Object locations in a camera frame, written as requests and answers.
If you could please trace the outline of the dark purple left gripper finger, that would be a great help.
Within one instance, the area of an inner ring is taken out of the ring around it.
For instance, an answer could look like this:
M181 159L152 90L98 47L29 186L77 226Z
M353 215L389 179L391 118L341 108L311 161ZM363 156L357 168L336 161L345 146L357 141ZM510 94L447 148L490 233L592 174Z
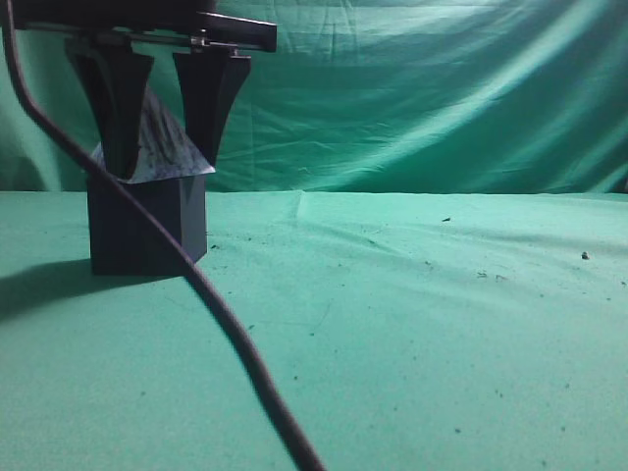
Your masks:
M222 135L236 97L251 72L251 58L233 48L173 55L185 131L209 164L217 162Z

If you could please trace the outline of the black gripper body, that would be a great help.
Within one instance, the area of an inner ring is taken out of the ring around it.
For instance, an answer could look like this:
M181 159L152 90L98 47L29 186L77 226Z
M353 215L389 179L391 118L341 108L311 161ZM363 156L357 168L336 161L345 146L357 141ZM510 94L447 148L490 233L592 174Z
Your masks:
M277 51L277 26L219 12L217 1L14 1L15 27L60 26L70 29L125 28L136 32L164 30L206 37L212 42L245 49Z

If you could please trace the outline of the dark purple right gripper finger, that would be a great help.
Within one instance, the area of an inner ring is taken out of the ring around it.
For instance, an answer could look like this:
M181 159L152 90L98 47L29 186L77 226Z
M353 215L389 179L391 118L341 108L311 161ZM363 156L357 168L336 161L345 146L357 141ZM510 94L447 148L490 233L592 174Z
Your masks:
M94 115L105 169L130 179L138 161L144 93L154 59L135 53L128 41L67 39L65 52Z

